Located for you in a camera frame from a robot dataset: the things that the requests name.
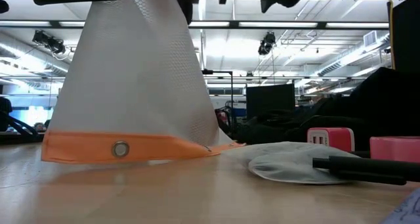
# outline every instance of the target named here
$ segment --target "wooden table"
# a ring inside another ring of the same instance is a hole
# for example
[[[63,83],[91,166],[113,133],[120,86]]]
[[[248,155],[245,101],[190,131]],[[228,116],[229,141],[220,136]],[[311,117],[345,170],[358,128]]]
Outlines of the wooden table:
[[[178,162],[63,165],[39,145],[0,146],[6,223],[378,223],[405,187],[267,181],[226,156]]]

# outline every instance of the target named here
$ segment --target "pink box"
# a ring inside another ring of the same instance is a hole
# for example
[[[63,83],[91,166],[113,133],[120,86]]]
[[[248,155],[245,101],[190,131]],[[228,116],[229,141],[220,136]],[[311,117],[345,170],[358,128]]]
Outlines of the pink box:
[[[372,137],[372,159],[420,162],[420,137]]]
[[[346,152],[354,151],[354,134],[349,128],[311,128],[308,130],[307,141]]]

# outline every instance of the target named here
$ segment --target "metal grommet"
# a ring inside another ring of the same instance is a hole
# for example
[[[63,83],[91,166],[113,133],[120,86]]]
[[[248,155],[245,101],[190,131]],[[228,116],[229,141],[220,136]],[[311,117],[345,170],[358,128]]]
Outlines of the metal grommet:
[[[118,141],[112,146],[112,155],[123,158],[130,152],[130,146],[124,141]]]

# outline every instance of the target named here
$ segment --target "black monitor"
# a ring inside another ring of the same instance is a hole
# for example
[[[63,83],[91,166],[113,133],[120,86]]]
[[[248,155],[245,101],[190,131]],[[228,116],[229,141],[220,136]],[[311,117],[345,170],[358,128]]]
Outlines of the black monitor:
[[[269,110],[294,110],[295,85],[247,87],[247,119]]]
[[[420,73],[420,0],[405,0],[394,8],[395,70]]]

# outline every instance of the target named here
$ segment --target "cone-shaped fabric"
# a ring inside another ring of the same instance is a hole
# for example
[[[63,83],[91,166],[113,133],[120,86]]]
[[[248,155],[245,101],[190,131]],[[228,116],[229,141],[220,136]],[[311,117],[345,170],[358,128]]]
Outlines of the cone-shaped fabric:
[[[124,156],[113,151],[117,142],[126,145]],[[194,158],[231,142],[219,131],[177,0],[93,3],[43,160]]]

